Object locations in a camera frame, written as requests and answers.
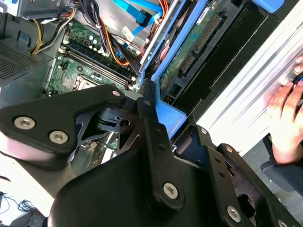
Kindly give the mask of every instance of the yellow wire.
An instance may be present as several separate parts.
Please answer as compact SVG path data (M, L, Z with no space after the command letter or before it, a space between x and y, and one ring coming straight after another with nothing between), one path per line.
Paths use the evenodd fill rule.
M35 24L37 25L37 28L38 28L38 40L37 40L37 44L36 44L36 47L33 51L33 53L36 53L40 46L41 46L41 42L42 42L42 31L41 31L41 28L40 28L40 25L38 23L38 21L36 19L33 19L33 21L35 22Z
M105 31L107 43L108 43L108 46L109 46L109 50L110 50L112 56L114 57L115 61L116 61L119 65L128 66L128 65L129 65L129 62L128 62L128 61L127 61L127 62L121 62L121 61L116 57L114 48L113 48L112 43L111 43L110 38L109 38L109 34L108 34L108 31L107 31L107 28L106 28L106 26L105 26L105 24L103 23L103 21L102 21L101 18L100 18L100 22L101 22L102 26L104 27L104 31Z

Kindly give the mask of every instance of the orange wire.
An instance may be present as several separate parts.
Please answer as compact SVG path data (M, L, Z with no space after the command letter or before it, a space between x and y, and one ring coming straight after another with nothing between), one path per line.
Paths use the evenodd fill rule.
M163 2L161 0L159 0L159 3L160 3L160 5L162 7L162 10L163 10L163 14L162 14L161 18L165 18L165 16L166 16L166 9L165 9L165 7L163 5Z
M100 22L101 22L101 24L102 24L102 27L104 28L104 31L105 31L105 34L106 34L106 39L107 39L107 42L108 42L108 46L109 46L110 52L112 53L112 55L113 55L115 61L116 61L119 65L128 66L128 65L129 65L129 62L128 62L128 61L122 62L122 61L120 61L120 60L116 57L114 48L113 48L112 43L110 42L110 39L109 39L108 31L107 31L106 26L105 26L105 24L103 23L103 21L102 21L101 18L100 18Z
M166 14L167 14L167 12L168 12L168 10L169 10L169 6L168 6L168 4L167 4L167 0L164 0L164 5L165 5L165 7L166 7Z

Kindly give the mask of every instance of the black plastic arm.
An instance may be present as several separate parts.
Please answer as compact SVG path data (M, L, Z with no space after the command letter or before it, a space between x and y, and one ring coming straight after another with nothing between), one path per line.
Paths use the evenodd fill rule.
M0 150L39 167L62 168L77 146L107 133L95 125L88 128L94 116L107 108L119 108L124 102L125 95L120 90L104 85L1 109ZM23 116L32 119L34 127L18 128L16 124L30 124L16 122ZM66 143L52 142L53 131L64 132Z

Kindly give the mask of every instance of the blue drive bracket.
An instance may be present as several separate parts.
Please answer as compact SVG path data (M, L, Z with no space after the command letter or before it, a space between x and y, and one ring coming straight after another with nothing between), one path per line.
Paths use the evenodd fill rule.
M262 7L268 13L276 12L284 3L284 0L252 0L255 4Z
M164 35L160 39L157 47L153 51L152 56L145 64L142 73L141 73L141 85L144 82L145 79L145 71L147 67L151 64L156 52L161 48L161 44L163 43L164 38L169 33L169 30L173 27L174 22L176 21L178 14L182 10L184 4L186 1L182 1L177 12L175 13L173 19L171 20L170 24L168 25L166 31L164 32ZM183 28L181 29L178 37L176 38L174 44L170 48L169 52L167 53L165 59L160 64L158 69L156 70L155 74L152 77L152 81L155 82L156 86L156 110L159 122L164 124L166 127L166 130L168 132L169 138L171 139L173 135L177 132L177 130L181 127L181 125L185 122L187 116L184 112L174 108L173 106L170 106L169 104L163 102L161 100L160 96L160 77L163 75L164 71L170 64L170 62L173 60L174 56L176 55L178 49L184 42L185 38L195 25L197 19L203 12L205 5L207 3L207 0L198 0L196 6L194 7L192 13L190 14L187 22L184 24Z

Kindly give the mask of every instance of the metal frame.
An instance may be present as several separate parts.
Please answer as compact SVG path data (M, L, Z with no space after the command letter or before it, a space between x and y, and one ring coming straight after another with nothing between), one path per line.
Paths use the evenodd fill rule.
M294 59L303 50L303 1L264 42L234 80L197 121L215 145L232 144L243 156L266 134L272 95L296 76Z

